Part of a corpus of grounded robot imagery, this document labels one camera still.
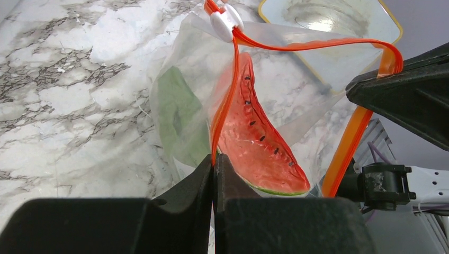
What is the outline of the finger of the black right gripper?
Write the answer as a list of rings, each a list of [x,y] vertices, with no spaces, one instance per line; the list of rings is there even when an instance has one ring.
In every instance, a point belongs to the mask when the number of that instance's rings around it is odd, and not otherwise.
[[[448,44],[405,61],[403,71],[376,78],[376,71],[346,86],[349,101],[448,150]]]

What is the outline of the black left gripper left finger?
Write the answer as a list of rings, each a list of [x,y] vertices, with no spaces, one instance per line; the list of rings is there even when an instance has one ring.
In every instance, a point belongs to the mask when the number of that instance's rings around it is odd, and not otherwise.
[[[211,157],[154,199],[39,198],[1,233],[1,253],[207,253]]]

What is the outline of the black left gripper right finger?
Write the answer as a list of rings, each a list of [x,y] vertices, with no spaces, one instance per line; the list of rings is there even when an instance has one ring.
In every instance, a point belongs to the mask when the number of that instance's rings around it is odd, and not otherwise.
[[[260,197],[223,154],[214,184],[216,253],[375,253],[360,211],[347,199]]]

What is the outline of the watermelon slice toy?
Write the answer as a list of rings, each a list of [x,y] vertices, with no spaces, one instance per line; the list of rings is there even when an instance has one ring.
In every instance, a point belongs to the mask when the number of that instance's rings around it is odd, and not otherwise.
[[[274,195],[306,194],[311,185],[292,150],[264,113],[255,91],[250,54],[239,55],[239,77],[218,142],[236,173],[251,187]]]

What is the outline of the clear zip bag orange zipper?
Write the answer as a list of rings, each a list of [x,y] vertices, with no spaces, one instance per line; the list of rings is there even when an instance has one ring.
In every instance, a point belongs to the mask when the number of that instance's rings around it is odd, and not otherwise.
[[[328,89],[296,52],[354,45],[362,45],[364,51],[373,48],[380,52],[380,59],[371,67],[376,78],[401,71],[401,54],[394,44],[264,20],[247,21],[231,5],[207,1],[201,12],[182,19],[151,86],[150,106],[158,136],[157,80],[175,66],[202,103],[210,153],[226,155],[219,151],[218,142],[237,86],[239,55],[247,52],[253,62],[258,101],[311,185],[306,194],[291,197],[332,197],[372,112],[351,103],[346,87],[338,93]],[[167,163],[164,176],[175,182],[195,169],[168,159],[164,148],[163,158]]]

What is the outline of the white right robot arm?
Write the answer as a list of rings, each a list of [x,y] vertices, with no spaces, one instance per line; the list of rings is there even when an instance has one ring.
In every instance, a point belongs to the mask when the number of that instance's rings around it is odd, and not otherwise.
[[[448,150],[448,44],[405,61],[403,72],[376,79],[355,77],[346,87],[350,102],[373,111],[443,150]],[[395,165],[388,160],[343,177],[337,196],[364,204],[363,212],[415,211],[448,215],[448,171]]]

